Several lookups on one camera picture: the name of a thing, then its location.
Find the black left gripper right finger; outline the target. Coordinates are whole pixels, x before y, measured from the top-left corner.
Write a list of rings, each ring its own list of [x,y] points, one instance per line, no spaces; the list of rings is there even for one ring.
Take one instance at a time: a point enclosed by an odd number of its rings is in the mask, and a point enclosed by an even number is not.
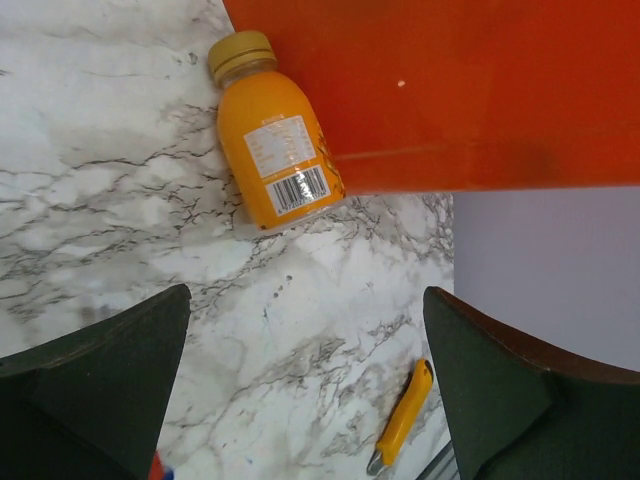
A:
[[[638,372],[563,350],[439,287],[423,304],[461,478],[638,478]]]

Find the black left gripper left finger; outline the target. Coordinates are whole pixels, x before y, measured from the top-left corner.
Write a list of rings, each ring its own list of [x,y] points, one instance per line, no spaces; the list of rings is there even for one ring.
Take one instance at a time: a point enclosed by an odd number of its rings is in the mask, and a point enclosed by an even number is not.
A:
[[[189,288],[1,360],[4,479],[146,479],[181,360]]]

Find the small orange juice bottle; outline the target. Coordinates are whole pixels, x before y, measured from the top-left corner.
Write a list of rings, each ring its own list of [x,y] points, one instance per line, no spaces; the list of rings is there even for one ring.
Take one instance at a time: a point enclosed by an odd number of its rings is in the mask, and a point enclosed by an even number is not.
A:
[[[311,103],[279,72],[263,33],[242,31],[218,40],[208,66],[221,92],[218,138],[258,230],[284,228],[345,199]]]

